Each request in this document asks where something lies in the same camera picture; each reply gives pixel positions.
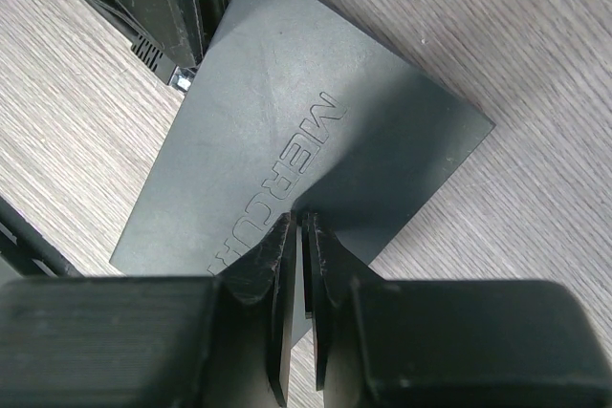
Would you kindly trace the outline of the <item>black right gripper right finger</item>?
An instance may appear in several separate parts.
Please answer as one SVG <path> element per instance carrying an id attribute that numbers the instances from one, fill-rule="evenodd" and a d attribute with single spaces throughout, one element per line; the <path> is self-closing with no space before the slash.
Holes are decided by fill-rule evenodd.
<path id="1" fill-rule="evenodd" d="M 328 407 L 607 407 L 611 366 L 546 280 L 386 280 L 302 222 L 316 386 Z"/>

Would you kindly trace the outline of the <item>black network switch box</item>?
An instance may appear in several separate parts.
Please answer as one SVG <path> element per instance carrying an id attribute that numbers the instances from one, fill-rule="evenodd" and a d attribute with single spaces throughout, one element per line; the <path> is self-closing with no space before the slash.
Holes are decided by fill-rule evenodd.
<path id="1" fill-rule="evenodd" d="M 493 126 L 320 0 L 231 0 L 111 263 L 216 274 L 289 211 L 370 263 Z"/>

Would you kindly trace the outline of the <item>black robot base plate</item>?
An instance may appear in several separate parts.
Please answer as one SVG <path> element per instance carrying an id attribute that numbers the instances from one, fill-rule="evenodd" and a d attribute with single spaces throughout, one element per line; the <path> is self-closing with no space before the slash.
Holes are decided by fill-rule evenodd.
<path id="1" fill-rule="evenodd" d="M 81 277 L 73 263 L 51 245 L 15 208 L 1 199 L 1 269 L 9 277 Z"/>

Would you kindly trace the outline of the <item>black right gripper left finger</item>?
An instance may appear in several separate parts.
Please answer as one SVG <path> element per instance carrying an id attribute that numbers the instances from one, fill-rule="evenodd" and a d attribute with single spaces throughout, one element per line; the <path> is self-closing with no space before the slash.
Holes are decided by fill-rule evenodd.
<path id="1" fill-rule="evenodd" d="M 296 222 L 215 276 L 30 277 L 1 289 L 5 407 L 283 407 Z"/>

